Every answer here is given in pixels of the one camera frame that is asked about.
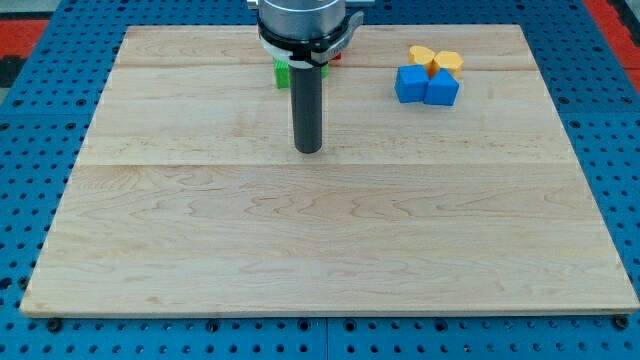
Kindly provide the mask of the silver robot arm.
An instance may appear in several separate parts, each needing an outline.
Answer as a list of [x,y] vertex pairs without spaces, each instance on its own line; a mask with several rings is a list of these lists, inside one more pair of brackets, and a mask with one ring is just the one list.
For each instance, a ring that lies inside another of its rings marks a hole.
[[345,0],[258,0],[262,47],[298,69],[323,67],[348,46],[364,13],[347,13]]

